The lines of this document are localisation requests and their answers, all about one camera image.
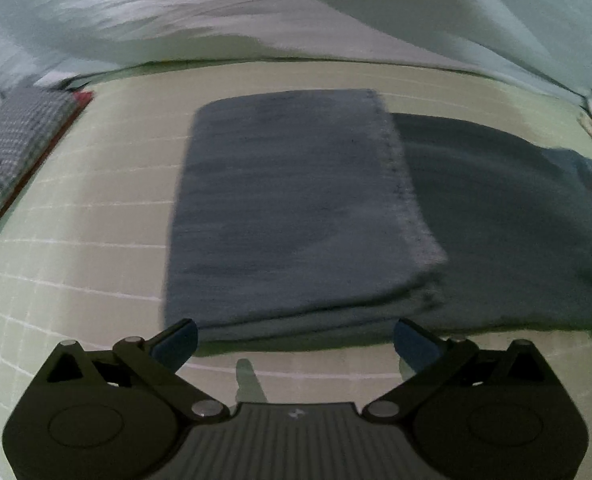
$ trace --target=plaid cloth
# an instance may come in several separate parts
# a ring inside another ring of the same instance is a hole
[[[0,105],[0,211],[78,106],[69,92],[30,87]]]

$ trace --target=folded cloth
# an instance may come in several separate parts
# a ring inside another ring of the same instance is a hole
[[[418,304],[411,291],[431,297],[445,261],[375,92],[244,96],[196,114],[167,324],[191,317],[208,342],[394,319]]]
[[[25,86],[0,105],[0,212],[77,108],[70,92]]]
[[[592,160],[466,121],[394,114],[449,255],[432,330],[592,328]]]

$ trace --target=bedsheet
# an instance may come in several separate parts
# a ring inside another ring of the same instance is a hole
[[[163,60],[300,57],[472,70],[592,95],[592,0],[0,0],[0,87]]]
[[[0,223],[0,435],[58,341],[106,349],[123,336],[161,330],[170,218],[194,112],[222,98],[312,88],[373,88],[390,112],[472,121],[592,158],[579,108],[439,70],[242,63],[94,85],[95,100]],[[587,421],[578,479],[592,480],[592,332],[472,336],[483,348],[520,337],[536,343]],[[410,373],[388,344],[282,350],[196,356],[179,374],[228,405],[353,400],[362,407]],[[0,478],[12,480],[1,445]]]

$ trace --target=folded towel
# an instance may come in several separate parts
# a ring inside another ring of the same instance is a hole
[[[592,329],[592,160],[452,119],[394,114],[449,255],[431,330]]]
[[[196,114],[167,324],[191,317],[208,342],[394,320],[418,305],[411,291],[433,297],[445,261],[375,92],[244,96]]]

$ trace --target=dark gray towel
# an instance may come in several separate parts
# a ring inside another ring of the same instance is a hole
[[[207,342],[391,318],[417,304],[410,290],[444,262],[375,92],[246,96],[196,114],[172,223],[167,324],[191,317]]]
[[[449,255],[438,330],[592,328],[592,160],[465,121],[395,114]]]

